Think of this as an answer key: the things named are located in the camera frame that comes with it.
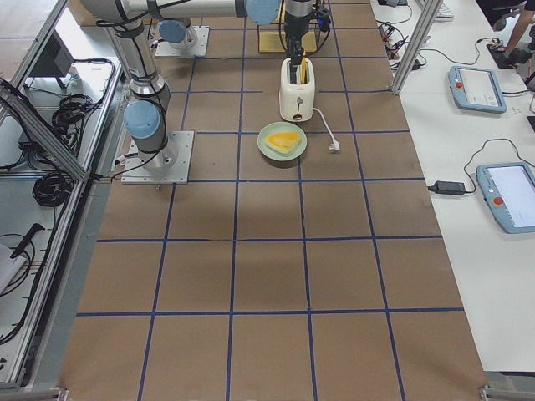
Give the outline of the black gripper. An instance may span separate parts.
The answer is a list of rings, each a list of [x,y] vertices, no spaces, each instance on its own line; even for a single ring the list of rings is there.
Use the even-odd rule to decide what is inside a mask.
[[[286,49],[289,51],[291,66],[299,66],[299,61],[302,61],[306,54],[302,47],[302,38],[308,32],[312,16],[312,13],[303,16],[294,16],[289,12],[284,13]]]

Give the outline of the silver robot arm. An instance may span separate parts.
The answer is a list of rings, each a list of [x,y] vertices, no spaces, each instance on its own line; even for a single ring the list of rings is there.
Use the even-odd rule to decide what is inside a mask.
[[[286,58],[281,69],[280,115],[286,121],[302,122],[313,115],[314,72],[305,57],[303,37],[312,20],[328,21],[320,15],[317,1],[83,1],[97,18],[96,25],[115,33],[115,51],[131,74],[132,89],[138,98],[155,99],[168,89],[155,69],[149,45],[143,43],[143,19],[153,17],[163,26],[161,37],[169,43],[184,43],[191,31],[190,18],[250,18],[267,25],[284,14]]]
[[[160,37],[175,48],[191,48],[197,43],[197,34],[189,18],[159,21]]]

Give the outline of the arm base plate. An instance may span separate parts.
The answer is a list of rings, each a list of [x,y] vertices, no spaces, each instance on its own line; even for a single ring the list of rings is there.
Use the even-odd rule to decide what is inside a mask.
[[[205,58],[210,28],[168,21],[158,26],[157,58]]]
[[[136,157],[125,162],[126,172],[120,181],[125,185],[167,185],[188,182],[191,153],[194,142],[193,131],[171,131],[167,134],[166,147],[149,163],[143,165],[152,155],[139,152],[134,140],[130,141],[130,153]]]

